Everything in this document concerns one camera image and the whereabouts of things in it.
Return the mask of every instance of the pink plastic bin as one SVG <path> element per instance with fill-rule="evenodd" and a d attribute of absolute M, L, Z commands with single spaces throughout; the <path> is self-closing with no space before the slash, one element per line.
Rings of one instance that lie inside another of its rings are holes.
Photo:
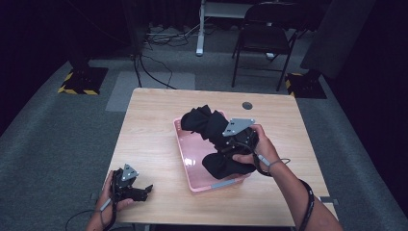
<path fill-rule="evenodd" d="M 174 119 L 174 127 L 189 186 L 194 193 L 230 186 L 250 176 L 251 173 L 234 174 L 217 180 L 202 165 L 202 160 L 206 155 L 217 152 L 214 145 L 208 140 L 203 141 L 198 133 L 182 130 L 180 121 L 181 117 Z"/>

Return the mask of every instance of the gray carpet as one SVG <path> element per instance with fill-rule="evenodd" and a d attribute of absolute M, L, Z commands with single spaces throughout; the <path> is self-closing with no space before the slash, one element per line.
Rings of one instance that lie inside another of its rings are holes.
<path fill-rule="evenodd" d="M 195 76 L 191 73 L 150 73 L 155 79 L 145 72 L 140 73 L 140 83 L 143 88 L 168 89 L 168 86 L 178 90 L 195 90 Z M 122 71 L 117 76 L 117 80 L 106 106 L 109 112 L 126 112 L 132 92 L 139 86 L 135 71 Z"/>
<path fill-rule="evenodd" d="M 236 37 L 236 31 L 208 35 L 200 58 L 195 56 L 196 37 L 189 38 L 185 46 L 152 46 L 153 50 L 145 49 L 143 54 L 164 62 L 174 73 L 195 77 L 196 90 L 285 94 L 274 90 L 278 77 L 266 73 L 241 72 L 237 86 L 230 87 Z M 304 71 L 298 66 L 312 38 L 313 33 L 308 33 L 298 41 L 289 72 Z M 256 59 L 257 64 L 265 61 L 263 56 Z M 162 65 L 144 61 L 149 72 L 166 72 Z M 62 230 L 71 216 L 93 209 L 89 196 L 102 187 L 125 116 L 122 106 L 112 109 L 109 104 L 116 95 L 115 86 L 120 85 L 119 77 L 134 68 L 126 57 L 95 59 L 89 64 L 109 68 L 100 95 L 57 93 L 70 70 L 65 64 L 0 138 L 0 230 Z M 339 200 L 336 211 L 344 230 L 408 230 L 406 216 L 330 89 L 320 81 L 327 99 L 297 102 L 328 190 Z M 115 101 L 126 105 L 129 96 Z M 88 218 L 89 214 L 74 218 L 68 230 L 83 230 Z"/>

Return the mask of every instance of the table leg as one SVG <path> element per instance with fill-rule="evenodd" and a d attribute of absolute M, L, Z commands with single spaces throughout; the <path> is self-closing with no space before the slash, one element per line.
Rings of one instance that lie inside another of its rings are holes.
<path fill-rule="evenodd" d="M 202 56 L 204 53 L 204 14 L 205 14 L 205 0 L 201 0 L 200 30 L 198 32 L 197 50 L 195 52 L 197 56 Z"/>

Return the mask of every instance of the black stand base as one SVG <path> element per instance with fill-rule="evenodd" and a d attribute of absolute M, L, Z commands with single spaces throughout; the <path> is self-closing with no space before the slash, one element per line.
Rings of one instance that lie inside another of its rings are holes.
<path fill-rule="evenodd" d="M 105 67 L 89 67 L 86 70 L 72 69 L 58 89 L 58 93 L 99 94 L 99 88 L 107 72 L 108 68 Z"/>
<path fill-rule="evenodd" d="M 305 81 L 302 74 L 292 73 L 285 76 L 285 84 L 288 94 L 295 98 L 327 98 L 318 79 L 313 82 Z"/>

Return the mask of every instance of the folding chair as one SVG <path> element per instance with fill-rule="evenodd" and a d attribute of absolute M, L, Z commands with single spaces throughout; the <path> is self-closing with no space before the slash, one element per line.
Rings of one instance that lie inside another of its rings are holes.
<path fill-rule="evenodd" d="M 304 31 L 307 25 L 306 9 L 303 5 L 292 2 L 262 2 L 248 9 L 232 55 L 234 59 L 237 53 L 232 88 L 235 86 L 240 54 L 242 51 L 250 51 L 273 53 L 271 62 L 279 55 L 287 56 L 282 69 L 267 69 L 282 72 L 276 88 L 276 91 L 279 91 L 297 35 Z"/>

